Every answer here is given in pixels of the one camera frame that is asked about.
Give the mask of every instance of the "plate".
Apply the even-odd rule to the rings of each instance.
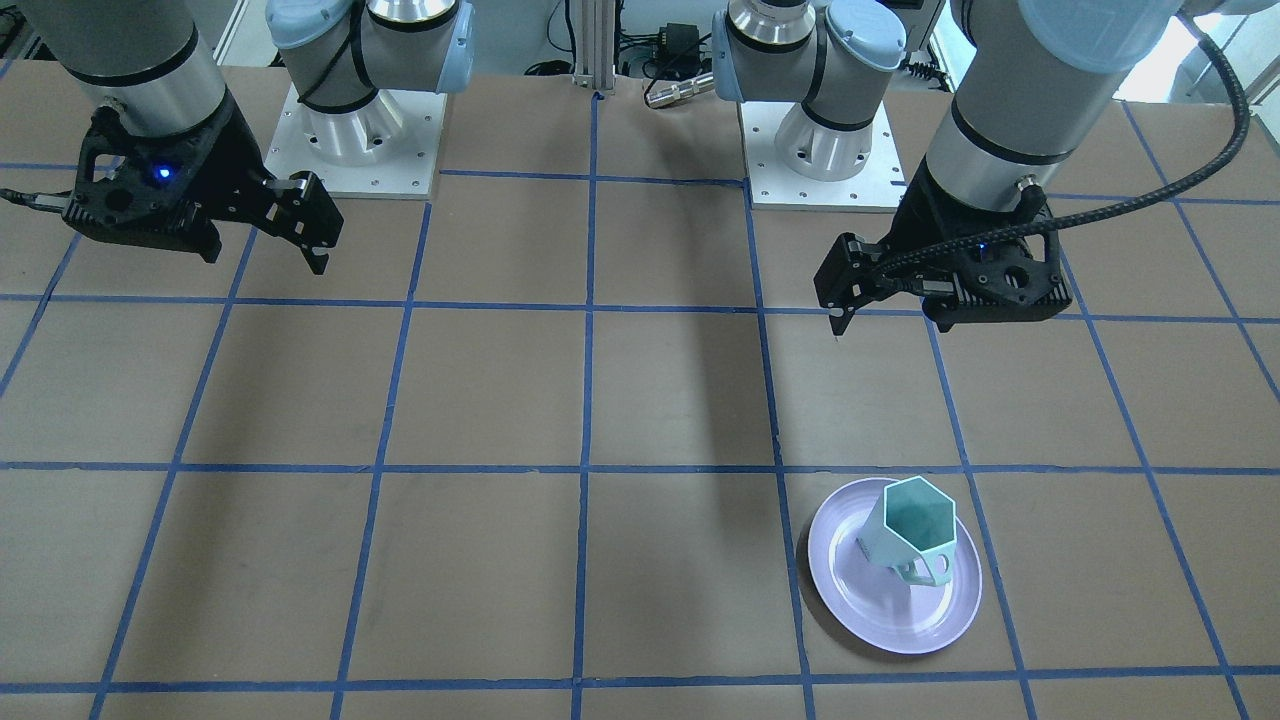
[[[895,482],[855,480],[823,501],[809,528],[809,568],[822,601],[851,633],[890,652],[923,655],[969,629],[982,603],[982,562],[957,518],[955,569],[946,585],[911,585],[892,569],[872,565],[858,546],[858,530],[881,491]]]

